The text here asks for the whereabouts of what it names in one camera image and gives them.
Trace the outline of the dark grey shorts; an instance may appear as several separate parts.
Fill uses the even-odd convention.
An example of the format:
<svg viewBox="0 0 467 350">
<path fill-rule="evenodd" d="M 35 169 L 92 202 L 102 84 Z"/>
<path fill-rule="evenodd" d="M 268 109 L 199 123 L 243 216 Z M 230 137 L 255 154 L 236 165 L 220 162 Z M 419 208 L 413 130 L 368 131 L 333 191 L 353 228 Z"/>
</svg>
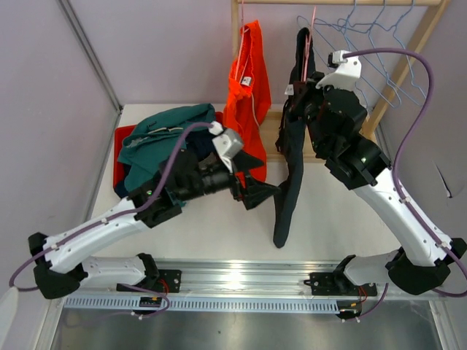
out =
<svg viewBox="0 0 467 350">
<path fill-rule="evenodd" d="M 304 48 L 308 28 L 302 28 L 296 37 L 296 61 L 289 78 L 289 88 L 293 88 L 295 82 L 301 81 Z M 316 70 L 313 42 L 311 42 L 310 56 L 308 62 L 307 77 Z M 276 248 L 282 248 L 287 241 L 290 232 L 293 212 L 296 208 L 298 195 L 304 173 L 304 138 L 306 124 L 300 118 L 292 114 L 291 106 L 294 93 L 287 96 L 287 100 L 282 108 L 282 118 L 279 127 L 278 139 L 275 142 L 277 151 L 281 153 L 287 163 L 288 175 L 279 187 L 281 192 L 274 196 L 275 222 L 273 232 L 273 243 Z"/>
</svg>

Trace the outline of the blue hanger of navy shorts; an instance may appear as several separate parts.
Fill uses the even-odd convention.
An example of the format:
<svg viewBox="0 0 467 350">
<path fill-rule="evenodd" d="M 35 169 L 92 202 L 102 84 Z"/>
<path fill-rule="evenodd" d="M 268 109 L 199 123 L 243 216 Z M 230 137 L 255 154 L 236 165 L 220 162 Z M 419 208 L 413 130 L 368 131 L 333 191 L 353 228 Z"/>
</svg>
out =
<svg viewBox="0 0 467 350">
<path fill-rule="evenodd" d="M 381 10 L 379 11 L 378 15 L 373 19 L 372 22 L 367 22 L 367 23 L 350 23 L 350 18 L 352 17 L 352 14 L 356 11 L 358 7 L 358 2 L 354 1 L 352 11 L 346 19 L 344 20 L 343 27 L 340 29 L 342 32 L 342 35 L 344 36 L 344 39 L 347 43 L 347 46 L 350 48 L 351 51 L 357 51 L 357 47 L 350 41 L 350 39 L 347 37 L 346 33 L 348 31 L 352 31 L 355 33 L 359 34 L 365 34 L 368 37 L 368 40 L 371 45 L 371 49 L 376 49 L 377 46 L 374 43 L 374 38 L 372 36 L 373 29 L 374 28 L 380 28 L 385 32 L 389 32 L 391 28 L 385 28 L 382 26 L 379 22 L 379 18 L 383 14 L 386 8 L 386 1 L 382 2 Z M 372 63 L 368 58 L 366 59 L 367 62 L 382 76 L 385 78 L 385 87 L 390 88 L 391 91 L 395 92 L 394 90 L 394 82 L 391 80 L 390 75 L 386 69 L 386 66 L 384 65 L 384 61 L 382 60 L 381 56 L 379 53 L 375 53 L 375 56 L 377 57 L 377 60 L 379 62 L 379 65 L 377 66 L 375 63 Z"/>
</svg>

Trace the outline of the pink hanger of grey shorts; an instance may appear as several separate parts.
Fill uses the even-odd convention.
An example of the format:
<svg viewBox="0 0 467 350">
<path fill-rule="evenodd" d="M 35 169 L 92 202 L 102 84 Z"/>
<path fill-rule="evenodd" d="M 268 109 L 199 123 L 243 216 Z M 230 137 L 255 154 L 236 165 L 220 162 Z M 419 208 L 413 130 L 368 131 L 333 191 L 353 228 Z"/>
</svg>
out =
<svg viewBox="0 0 467 350">
<path fill-rule="evenodd" d="M 308 34 L 306 37 L 305 48 L 304 48 L 304 62 L 303 62 L 303 70 L 302 70 L 302 77 L 301 77 L 301 80 L 303 82 L 306 81 L 306 76 L 307 76 L 307 71 L 308 71 L 308 62 L 309 62 L 309 56 L 310 56 L 309 51 L 310 51 L 311 42 L 312 42 L 312 32 L 313 32 L 314 21 L 316 17 L 316 11 L 317 11 L 317 5 L 314 5 L 313 11 L 312 11 L 312 17 L 308 25 Z"/>
</svg>

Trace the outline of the orange shorts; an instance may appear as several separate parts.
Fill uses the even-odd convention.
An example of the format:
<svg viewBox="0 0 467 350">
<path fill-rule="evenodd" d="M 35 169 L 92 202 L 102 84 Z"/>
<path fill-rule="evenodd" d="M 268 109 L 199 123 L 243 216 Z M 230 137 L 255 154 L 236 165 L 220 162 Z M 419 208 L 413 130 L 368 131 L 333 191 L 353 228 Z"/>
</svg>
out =
<svg viewBox="0 0 467 350">
<path fill-rule="evenodd" d="M 244 142 L 244 151 L 266 162 L 266 150 L 252 115 L 251 95 L 254 95 L 255 113 L 261 125 L 271 107 L 271 91 L 266 62 L 263 56 L 263 35 L 260 23 L 255 20 L 245 25 L 244 46 L 239 73 L 244 79 L 239 84 L 235 79 L 236 60 L 228 75 L 228 95 L 223 111 L 222 124 L 235 130 Z"/>
</svg>

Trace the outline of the blue hanger of teal shorts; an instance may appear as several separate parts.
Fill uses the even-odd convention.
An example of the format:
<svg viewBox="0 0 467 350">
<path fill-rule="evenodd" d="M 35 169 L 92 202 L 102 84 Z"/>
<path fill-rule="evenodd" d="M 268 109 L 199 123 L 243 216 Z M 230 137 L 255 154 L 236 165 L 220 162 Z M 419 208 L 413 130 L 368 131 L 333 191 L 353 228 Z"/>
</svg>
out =
<svg viewBox="0 0 467 350">
<path fill-rule="evenodd" d="M 374 46 L 372 34 L 374 25 L 379 20 L 379 7 L 365 7 L 354 1 L 350 7 L 316 7 L 316 17 L 299 15 L 296 17 L 297 26 L 309 28 L 314 36 L 314 53 L 317 65 L 324 71 L 328 53 L 337 50 L 350 52 L 368 49 Z M 353 85 L 353 90 L 370 112 L 374 109 L 377 93 L 376 71 L 371 56 L 360 56 L 362 64 L 361 78 Z"/>
</svg>

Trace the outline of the pink hanger of orange shorts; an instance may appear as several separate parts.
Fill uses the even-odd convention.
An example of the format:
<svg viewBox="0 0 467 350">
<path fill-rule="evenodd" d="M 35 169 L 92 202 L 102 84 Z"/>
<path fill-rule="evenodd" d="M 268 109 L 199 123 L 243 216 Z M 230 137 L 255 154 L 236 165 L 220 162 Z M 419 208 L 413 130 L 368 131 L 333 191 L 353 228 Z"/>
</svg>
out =
<svg viewBox="0 0 467 350">
<path fill-rule="evenodd" d="M 239 73 L 240 63 L 241 63 L 241 58 L 242 58 L 242 50 L 243 50 L 243 46 L 244 46 L 244 36 L 245 36 L 245 32 L 248 31 L 248 28 L 245 28 L 245 22 L 244 22 L 244 0 L 241 0 L 240 15 L 241 15 L 240 16 L 240 20 L 241 20 L 240 34 L 241 34 L 241 36 L 240 36 L 240 44 L 239 44 L 238 55 L 237 55 L 237 60 L 236 60 L 236 73 L 235 73 L 235 79 L 239 84 L 241 84 L 243 79 L 244 79 L 244 71 L 246 69 L 246 66 L 243 66 L 242 73 Z M 258 119 L 256 117 L 256 113 L 255 113 L 254 95 L 251 95 L 251 101 L 252 101 L 253 120 L 255 121 L 257 129 L 260 129 L 260 124 L 258 122 Z"/>
</svg>

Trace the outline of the light blue wire hanger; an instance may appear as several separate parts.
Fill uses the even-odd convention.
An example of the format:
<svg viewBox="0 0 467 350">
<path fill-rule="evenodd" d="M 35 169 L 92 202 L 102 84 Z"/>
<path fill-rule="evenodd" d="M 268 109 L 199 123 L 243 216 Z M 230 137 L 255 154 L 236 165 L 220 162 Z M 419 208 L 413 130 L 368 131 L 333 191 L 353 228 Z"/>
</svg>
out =
<svg viewBox="0 0 467 350">
<path fill-rule="evenodd" d="M 400 37 L 398 35 L 398 27 L 399 27 L 399 24 L 404 21 L 404 18 L 415 7 L 415 4 L 416 4 L 416 1 L 410 1 L 409 5 L 408 5 L 408 7 L 409 7 L 408 10 L 405 11 L 397 19 L 397 21 L 393 25 L 391 25 L 391 27 L 389 27 L 389 29 L 385 29 L 386 32 L 392 34 L 392 38 L 398 43 L 398 45 L 399 45 L 399 47 L 401 49 L 407 49 L 407 45 L 404 44 L 401 41 L 401 39 L 400 39 Z M 423 98 L 426 98 L 426 94 L 425 94 L 425 91 L 423 90 L 423 88 L 414 81 L 415 75 L 414 75 L 414 71 L 413 71 L 413 59 L 411 57 L 409 57 L 408 55 L 402 55 L 401 57 L 403 58 L 403 62 L 406 63 L 407 66 L 408 66 L 411 86 L 413 88 L 416 88 Z M 412 97 L 409 93 L 407 93 L 401 87 L 401 83 L 396 83 L 395 78 L 390 78 L 389 77 L 388 73 L 385 71 L 384 63 L 380 60 L 380 54 L 379 53 L 377 53 L 377 58 L 380 61 L 381 65 L 382 65 L 382 68 L 384 69 L 384 72 L 385 72 L 386 87 L 390 88 L 390 91 L 395 93 L 396 100 L 398 101 L 396 106 L 399 106 L 401 104 L 401 94 L 408 97 L 409 100 L 412 101 L 413 103 L 415 103 L 417 106 L 420 106 L 421 103 L 419 101 L 417 101 L 416 98 Z"/>
</svg>

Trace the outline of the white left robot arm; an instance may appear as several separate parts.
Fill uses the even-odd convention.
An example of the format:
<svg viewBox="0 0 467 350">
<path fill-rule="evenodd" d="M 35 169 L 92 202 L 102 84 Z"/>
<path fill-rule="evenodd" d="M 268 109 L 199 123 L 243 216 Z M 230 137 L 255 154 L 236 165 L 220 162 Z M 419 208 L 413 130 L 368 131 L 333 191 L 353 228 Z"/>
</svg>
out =
<svg viewBox="0 0 467 350">
<path fill-rule="evenodd" d="M 81 287 L 115 288 L 118 292 L 162 292 L 162 276 L 151 254 L 131 258 L 99 258 L 109 245 L 160 225 L 182 213 L 184 202 L 229 190 L 247 210 L 278 194 L 280 188 L 260 182 L 250 170 L 259 159 L 240 152 L 228 168 L 222 160 L 200 166 L 194 153 L 178 152 L 156 175 L 101 216 L 56 236 L 35 233 L 28 239 L 35 260 L 34 280 L 48 300 L 62 298 Z"/>
</svg>

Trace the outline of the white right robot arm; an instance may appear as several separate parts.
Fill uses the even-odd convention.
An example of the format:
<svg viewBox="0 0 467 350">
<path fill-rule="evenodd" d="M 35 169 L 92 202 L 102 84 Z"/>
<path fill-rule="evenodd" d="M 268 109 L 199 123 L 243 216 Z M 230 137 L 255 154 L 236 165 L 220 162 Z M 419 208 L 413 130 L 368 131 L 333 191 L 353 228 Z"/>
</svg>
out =
<svg viewBox="0 0 467 350">
<path fill-rule="evenodd" d="M 347 295 L 370 283 L 391 283 L 411 295 L 438 292 L 466 252 L 462 238 L 437 233 L 434 223 L 409 199 L 396 176 L 395 163 L 360 133 L 366 111 L 357 96 L 328 76 L 314 72 L 304 81 L 291 74 L 293 94 L 283 106 L 276 147 L 289 175 L 277 187 L 247 177 L 242 199 L 248 207 L 274 198 L 278 243 L 287 238 L 303 172 L 304 139 L 331 175 L 364 200 L 397 238 L 400 247 L 386 254 L 346 256 L 331 274 L 330 289 Z"/>
</svg>

